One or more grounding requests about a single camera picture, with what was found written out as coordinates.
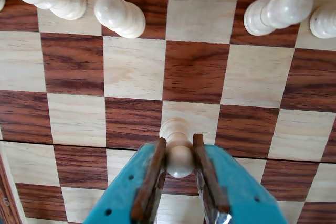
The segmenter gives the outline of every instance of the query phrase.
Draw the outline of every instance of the screw hole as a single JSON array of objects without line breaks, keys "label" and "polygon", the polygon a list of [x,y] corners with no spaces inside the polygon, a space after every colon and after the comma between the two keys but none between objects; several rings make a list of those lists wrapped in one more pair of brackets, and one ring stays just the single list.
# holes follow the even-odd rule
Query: screw hole
[{"label": "screw hole", "polygon": [[110,209],[110,208],[106,209],[106,211],[105,211],[106,216],[110,215],[111,213],[112,213],[112,209]]}]

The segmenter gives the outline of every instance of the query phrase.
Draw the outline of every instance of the wooden chessboard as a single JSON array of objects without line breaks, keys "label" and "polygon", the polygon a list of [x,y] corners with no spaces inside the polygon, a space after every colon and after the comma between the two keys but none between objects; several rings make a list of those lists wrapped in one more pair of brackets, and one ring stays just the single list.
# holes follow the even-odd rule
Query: wooden chessboard
[{"label": "wooden chessboard", "polygon": [[[22,223],[82,223],[176,116],[236,157],[290,224],[336,223],[336,39],[308,19],[254,37],[254,0],[127,0],[147,26],[125,39],[87,1],[76,21],[21,0],[0,12],[0,151]],[[193,174],[168,176],[163,193],[158,223],[203,223]]]}]

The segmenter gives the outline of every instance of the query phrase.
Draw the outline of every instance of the chess board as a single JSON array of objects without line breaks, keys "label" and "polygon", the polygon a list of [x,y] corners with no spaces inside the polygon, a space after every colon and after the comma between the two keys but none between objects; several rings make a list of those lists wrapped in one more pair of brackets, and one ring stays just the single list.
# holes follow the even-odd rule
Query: chess board
[{"label": "chess board", "polygon": [[[0,12],[11,223],[82,223],[173,117],[233,155],[290,224],[336,223],[336,39],[314,37],[309,19],[254,37],[243,24],[254,0],[126,0],[146,30],[125,39],[98,23],[95,1],[75,21],[21,0]],[[157,216],[203,223],[193,174],[167,176]]]}]

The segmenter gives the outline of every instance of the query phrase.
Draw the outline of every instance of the tipped over pawn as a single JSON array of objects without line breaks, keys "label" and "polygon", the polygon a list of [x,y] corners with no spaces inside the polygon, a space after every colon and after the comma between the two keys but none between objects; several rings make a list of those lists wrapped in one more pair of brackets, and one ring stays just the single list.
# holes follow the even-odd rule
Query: tipped over pawn
[{"label": "tipped over pawn", "polygon": [[244,26],[254,36],[270,34],[306,19],[313,0],[256,0],[244,14]]},{"label": "tipped over pawn", "polygon": [[97,0],[94,5],[97,20],[124,38],[138,38],[146,27],[143,12],[125,0]]}]

